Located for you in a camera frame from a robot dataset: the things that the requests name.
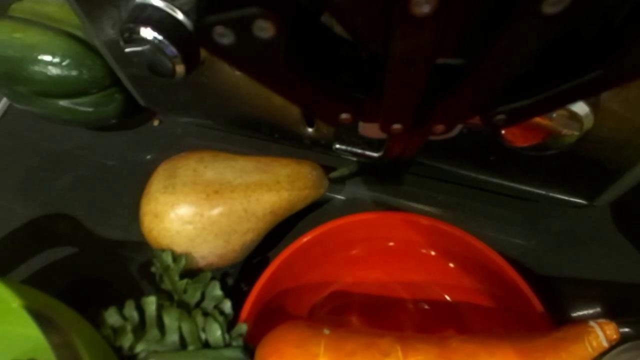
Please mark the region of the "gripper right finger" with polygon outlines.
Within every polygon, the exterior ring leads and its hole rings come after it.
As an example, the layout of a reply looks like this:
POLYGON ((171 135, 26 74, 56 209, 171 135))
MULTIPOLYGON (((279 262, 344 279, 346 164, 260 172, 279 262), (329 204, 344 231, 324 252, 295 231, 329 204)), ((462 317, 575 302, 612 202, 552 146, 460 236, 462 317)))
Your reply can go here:
POLYGON ((473 73, 398 139, 414 157, 437 127, 507 128, 638 77, 640 0, 509 0, 521 10, 473 73))

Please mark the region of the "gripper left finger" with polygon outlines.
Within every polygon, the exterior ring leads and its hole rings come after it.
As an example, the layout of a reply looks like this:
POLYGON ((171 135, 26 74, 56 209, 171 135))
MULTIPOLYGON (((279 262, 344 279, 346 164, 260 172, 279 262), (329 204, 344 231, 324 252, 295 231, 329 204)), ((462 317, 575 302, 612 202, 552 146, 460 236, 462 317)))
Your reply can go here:
POLYGON ((382 95, 385 61, 337 34, 322 0, 196 0, 196 34, 235 70, 287 99, 332 148, 380 159, 386 137, 365 137, 382 95))

